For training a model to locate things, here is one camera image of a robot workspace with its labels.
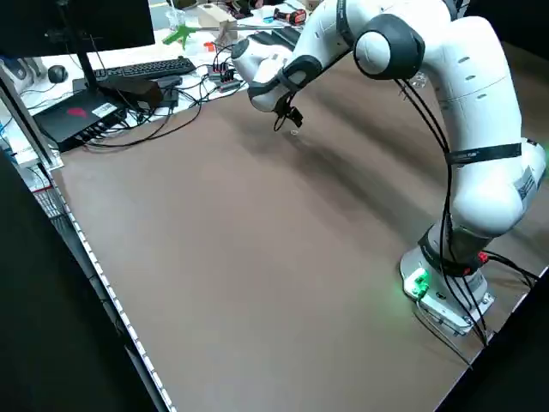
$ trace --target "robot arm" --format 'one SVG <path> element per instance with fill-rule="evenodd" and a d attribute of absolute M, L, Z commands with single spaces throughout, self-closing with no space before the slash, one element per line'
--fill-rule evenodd
<path fill-rule="evenodd" d="M 292 118 L 294 94 L 349 52 L 358 69 L 378 79 L 408 79 L 419 69 L 435 89 L 454 166 L 452 257 L 467 265 L 524 216 L 546 168 L 543 148 L 521 137 L 521 114 L 503 49 L 488 21 L 456 20 L 451 0 L 325 0 L 312 13 L 293 53 L 244 40 L 232 61 L 250 84 L 251 104 Z M 439 275 L 440 222 L 401 260 L 407 279 L 431 273 L 422 302 L 459 333 L 470 329 Z M 467 284 L 484 312 L 490 305 L 480 270 L 452 274 Z M 469 309 L 472 303 L 458 299 Z"/>

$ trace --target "keyboard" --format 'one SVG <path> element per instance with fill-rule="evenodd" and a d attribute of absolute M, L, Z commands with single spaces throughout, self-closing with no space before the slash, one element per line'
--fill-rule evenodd
<path fill-rule="evenodd" d="M 105 80 L 110 75 L 138 79 L 160 79 L 172 75 L 186 75 L 195 69 L 195 65 L 188 58 L 174 58 L 173 60 L 132 64 L 107 70 L 99 69 L 94 70 L 94 74 L 98 81 Z"/>

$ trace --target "brown table surface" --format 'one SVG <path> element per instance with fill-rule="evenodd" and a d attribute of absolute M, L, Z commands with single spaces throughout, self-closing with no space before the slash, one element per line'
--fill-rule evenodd
<path fill-rule="evenodd" d="M 525 136 L 547 142 L 549 64 L 508 51 Z M 394 83 L 349 58 L 295 103 L 297 136 L 239 93 L 158 141 L 65 154 L 56 180 L 178 410 L 433 409 L 464 366 L 414 317 L 397 264 L 440 216 L 439 149 Z M 545 183 L 492 249 L 539 272 L 548 205 Z M 486 274 L 497 330 L 525 289 Z"/>

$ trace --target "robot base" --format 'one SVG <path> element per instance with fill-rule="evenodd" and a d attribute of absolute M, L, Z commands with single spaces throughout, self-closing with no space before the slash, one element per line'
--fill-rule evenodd
<path fill-rule="evenodd" d="M 415 247 L 406 253 L 400 264 L 404 293 L 413 301 L 418 300 L 419 290 L 416 280 L 418 277 L 441 276 L 424 259 L 419 247 Z M 444 298 L 448 294 L 447 289 L 437 290 L 439 282 L 429 282 L 429 289 L 419 304 L 432 315 L 440 324 L 448 326 L 456 335 L 466 335 L 472 328 L 471 318 L 461 308 L 452 305 L 455 300 Z M 494 297 L 488 292 L 479 302 L 479 309 L 484 315 L 494 302 Z M 470 311 L 473 319 L 478 322 L 480 315 L 476 308 Z"/>

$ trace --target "white desk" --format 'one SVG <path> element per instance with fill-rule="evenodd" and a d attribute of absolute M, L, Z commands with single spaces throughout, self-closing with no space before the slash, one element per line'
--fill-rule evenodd
<path fill-rule="evenodd" d="M 303 5 L 298 2 L 297 0 L 287 0 L 287 3 L 293 5 L 296 8 L 303 8 Z M 278 6 L 279 9 L 282 11 L 293 11 L 293 9 L 288 6 L 287 4 L 280 4 Z M 245 19 L 242 19 L 238 21 L 239 23 L 250 25 L 250 26 L 265 26 L 265 29 L 268 30 L 269 27 L 279 27 L 281 24 L 284 24 L 282 21 L 274 21 L 273 23 L 265 23 L 263 22 L 263 17 L 272 15 L 273 10 L 275 9 L 274 6 L 265 6 L 259 10 L 252 10 L 253 16 L 248 17 Z M 195 66 L 199 66 L 201 64 L 211 64 L 213 62 L 215 53 L 214 52 L 199 52 L 199 53 L 193 53 L 193 54 L 187 54 L 183 51 L 181 45 L 176 42 L 171 45 L 164 45 L 162 43 L 162 40 L 170 33 L 169 29 L 162 29 L 154 32 L 154 39 L 155 44 L 154 45 L 148 45 L 144 47 L 137 47 L 133 49 L 123 49 L 123 50 L 116 50 L 116 51 L 102 51 L 100 53 L 101 59 L 103 60 L 103 64 L 105 67 L 118 67 L 118 66 L 125 66 L 130 64 L 139 64 L 139 63 L 146 63 L 146 62 L 154 62 L 154 61 L 160 61 L 160 60 L 168 60 L 177 58 L 178 56 L 185 56 L 188 59 L 190 59 Z M 250 30 L 250 31 L 239 31 L 238 35 L 241 37 L 247 37 L 253 33 L 256 33 L 256 30 Z M 216 33 L 209 33 L 209 32 L 197 32 L 193 33 L 190 37 L 188 42 L 192 41 L 193 43 L 203 44 L 209 41 L 215 40 Z M 97 57 L 96 53 L 88 53 L 88 58 L 90 60 L 90 63 L 94 70 L 101 69 L 102 64 L 100 60 Z M 230 53 L 228 51 L 224 51 L 220 54 L 220 60 L 224 61 L 226 58 L 230 56 Z M 53 57 L 46 57 L 43 58 L 44 65 L 46 67 L 51 67 L 55 64 L 60 64 L 65 67 L 65 69 L 69 73 L 69 78 L 63 82 L 56 85 L 52 90 L 45 92 L 45 93 L 26 93 L 23 95 L 22 99 L 27 107 L 33 107 L 37 106 L 40 102 L 45 102 L 44 105 L 40 105 L 40 107 L 37 107 L 35 109 L 29 110 L 32 115 L 41 112 L 45 110 L 47 107 L 52 106 L 59 101 L 62 101 L 62 98 L 69 97 L 72 92 L 72 81 L 74 79 L 82 78 L 83 72 L 81 68 L 79 67 L 79 62 L 75 55 L 62 55 L 62 56 L 53 56 Z M 198 70 L 196 70 L 194 73 L 183 76 L 183 83 L 181 85 L 182 88 L 186 88 L 188 86 L 192 86 L 193 84 L 197 84 L 202 76 L 206 74 L 208 69 L 206 67 L 201 67 Z M 32 86 L 32 90 L 48 90 L 53 85 L 45 79 L 39 84 L 34 84 Z M 214 84 L 210 81 L 204 82 L 204 87 L 207 90 L 212 90 L 214 88 Z M 247 88 L 246 86 L 243 86 L 240 90 L 244 90 Z M 188 90 L 185 90 L 186 93 L 192 95 L 194 98 L 198 99 L 200 97 L 200 91 L 198 88 L 191 88 Z M 209 98 L 211 100 L 219 98 L 223 96 L 223 93 L 219 92 L 213 92 Z M 186 99 L 183 96 L 179 97 L 179 103 L 178 107 L 175 108 L 174 112 L 181 112 L 182 110 L 187 109 L 191 104 L 191 101 Z M 167 114 L 167 108 L 159 109 L 157 113 L 159 116 L 166 115 Z M 152 117 L 151 120 L 154 121 L 159 117 Z M 3 124 L 6 124 L 8 121 L 8 118 L 2 118 L 0 119 Z M 129 115 L 127 117 L 127 122 L 130 125 L 135 124 L 135 120 Z M 9 144 L 12 147 L 13 151 L 16 153 L 15 159 L 17 163 L 22 167 L 31 167 L 33 166 L 36 161 L 38 160 L 38 156 L 34 153 L 33 149 L 29 145 L 27 139 L 21 132 L 19 126 L 15 122 L 11 122 L 9 126 L 6 128 L 7 137 L 9 139 Z"/>

